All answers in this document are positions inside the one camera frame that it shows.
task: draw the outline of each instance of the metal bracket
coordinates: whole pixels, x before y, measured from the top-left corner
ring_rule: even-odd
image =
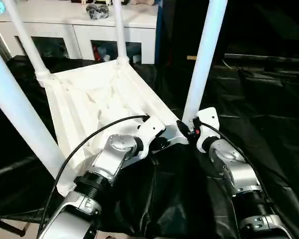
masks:
[[[137,161],[140,161],[143,158],[146,158],[149,150],[150,143],[155,139],[155,137],[165,130],[165,125],[156,117],[151,116],[145,123],[143,123],[137,134],[135,135],[141,139],[143,143],[143,150],[138,153],[138,155],[125,160],[122,168],[125,168]]]
[[[197,112],[197,116],[201,122],[207,123],[213,126],[214,128],[219,129],[218,116],[217,116],[216,109],[214,107],[206,108],[204,110]],[[206,153],[206,151],[202,148],[205,139],[213,136],[220,138],[220,135],[217,134],[212,129],[203,125],[201,125],[199,129],[200,129],[200,137],[196,143],[196,147],[201,153]]]
[[[255,232],[280,229],[286,233],[289,239],[292,239],[291,234],[286,229],[284,223],[280,220],[278,215],[253,216],[245,218],[239,225],[239,228],[252,229]]]

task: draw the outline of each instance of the white pole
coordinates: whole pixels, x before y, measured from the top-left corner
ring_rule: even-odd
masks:
[[[65,157],[1,57],[0,108],[55,178]],[[67,167],[61,176],[59,191],[73,188],[75,176],[74,170]]]
[[[204,29],[182,119],[189,128],[193,126],[190,120],[196,117],[203,97],[226,6],[227,0],[209,0]]]
[[[17,12],[15,0],[3,0],[5,8],[10,15],[11,21],[14,24],[20,41],[34,67],[35,75],[38,81],[49,79],[50,71],[45,67],[38,50],[36,49],[32,38],[27,33],[24,24]]]
[[[128,61],[128,57],[126,54],[126,44],[124,38],[124,26],[122,19],[122,10],[121,10],[121,0],[113,0],[114,5],[114,16],[115,16],[115,30],[116,30],[116,38],[118,44],[118,62],[125,63]]]

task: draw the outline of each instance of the white cabinet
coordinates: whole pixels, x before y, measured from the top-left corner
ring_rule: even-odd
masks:
[[[34,38],[34,43],[36,43],[36,37],[56,38],[56,42],[64,44],[69,58],[82,58],[72,25],[29,22],[25,22],[24,25],[30,36]],[[0,34],[12,57],[24,55],[23,48],[17,38],[17,31],[11,22],[0,22]]]
[[[71,1],[20,1],[17,9],[36,45],[37,42],[42,42],[39,39],[41,37],[54,38],[72,59],[94,60],[93,44],[116,41],[113,6],[110,6],[110,16],[101,20],[91,20],[85,6]],[[154,64],[157,12],[157,5],[122,6],[126,42],[133,50],[135,46],[139,46],[143,64]],[[0,15],[0,33],[12,56],[24,55],[7,12]]]
[[[75,25],[74,31],[83,59],[95,60],[93,42],[116,41],[115,27]],[[155,29],[125,27],[124,31],[127,44],[140,43],[142,64],[154,64]]]

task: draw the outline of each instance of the black plastic sheet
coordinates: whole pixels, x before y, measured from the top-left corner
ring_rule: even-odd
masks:
[[[93,63],[46,61],[52,72]],[[8,65],[53,133],[44,89],[34,79],[29,62],[13,59]],[[146,65],[136,70],[181,117],[191,72],[180,68],[157,71]],[[253,162],[277,212],[299,238],[299,76],[213,70],[201,105],[206,107],[217,109],[221,131]],[[32,154],[0,113],[0,169]],[[39,160],[1,175],[0,218],[39,222],[39,209],[52,182]],[[50,215],[61,199],[56,193]],[[124,169],[104,205],[99,228],[147,238],[238,238],[230,197],[221,179],[191,145],[174,145]]]

